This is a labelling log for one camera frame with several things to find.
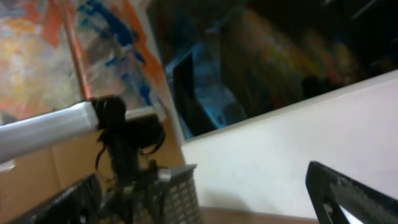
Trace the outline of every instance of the brown floor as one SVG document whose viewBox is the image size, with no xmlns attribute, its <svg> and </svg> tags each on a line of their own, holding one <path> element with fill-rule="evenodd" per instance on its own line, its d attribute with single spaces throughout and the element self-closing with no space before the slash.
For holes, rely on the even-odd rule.
<svg viewBox="0 0 398 224">
<path fill-rule="evenodd" d="M 316 220 L 202 207 L 203 224 L 317 224 Z"/>
</svg>

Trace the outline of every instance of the white wall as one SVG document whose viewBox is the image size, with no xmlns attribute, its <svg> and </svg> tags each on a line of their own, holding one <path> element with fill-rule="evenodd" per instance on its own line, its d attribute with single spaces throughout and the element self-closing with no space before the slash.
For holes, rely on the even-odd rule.
<svg viewBox="0 0 398 224">
<path fill-rule="evenodd" d="M 315 218 L 312 160 L 398 198 L 398 72 L 297 103 L 182 146 L 202 206 Z"/>
</svg>

